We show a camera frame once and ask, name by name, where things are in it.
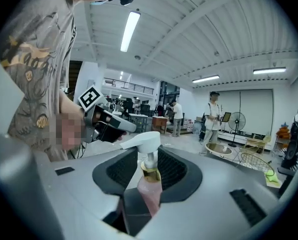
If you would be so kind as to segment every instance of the yellow-green cloth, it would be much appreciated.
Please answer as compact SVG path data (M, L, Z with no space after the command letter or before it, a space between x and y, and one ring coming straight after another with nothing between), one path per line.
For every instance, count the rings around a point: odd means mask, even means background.
M265 173L266 178L268 178L269 182L279 182L278 176L275 171L268 170Z

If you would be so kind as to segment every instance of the fan stand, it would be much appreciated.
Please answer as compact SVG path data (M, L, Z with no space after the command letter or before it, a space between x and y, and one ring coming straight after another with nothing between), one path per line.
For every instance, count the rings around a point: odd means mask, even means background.
M232 143L228 143L229 146L234 147L234 148L237 147L237 145L234 143L234 140L235 140L235 134L237 133L237 130L238 130L238 123L236 123L236 126L235 126L235 132L234 132L233 141L232 141Z

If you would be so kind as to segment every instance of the black and white square marker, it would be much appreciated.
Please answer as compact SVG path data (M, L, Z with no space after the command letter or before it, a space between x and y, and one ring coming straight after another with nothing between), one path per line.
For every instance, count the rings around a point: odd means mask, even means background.
M102 94L97 92L95 86L92 85L79 97L78 100L84 111L88 112L88 110L91 109L94 104L96 104L97 100L99 100L101 96Z

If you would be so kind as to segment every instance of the patterned t-shirt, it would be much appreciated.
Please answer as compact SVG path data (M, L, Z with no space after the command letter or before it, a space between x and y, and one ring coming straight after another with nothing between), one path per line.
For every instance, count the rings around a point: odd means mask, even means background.
M68 87L74 37L73 0L22 0L0 32L0 63L24 93L8 133L51 161L67 159L49 144L48 127Z

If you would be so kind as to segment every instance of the ceiling fixture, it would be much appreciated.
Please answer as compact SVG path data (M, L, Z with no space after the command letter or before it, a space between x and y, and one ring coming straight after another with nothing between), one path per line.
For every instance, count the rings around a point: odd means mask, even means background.
M214 75L214 76L209 76L209 77L193 80L192 83L196 84L196 83L199 83L199 82L204 82L204 81L209 81L209 80L214 80L214 79L219 79L219 78L220 77L218 75Z
M273 67L253 70L254 75L258 74L269 74L269 73L283 73L287 70L286 67Z
M141 13L137 11L130 12L127 24L125 26L124 34L123 34L123 39L122 39L122 44L120 49L122 52L126 53L128 51L133 32L135 30L135 27L137 26L140 16L141 16Z

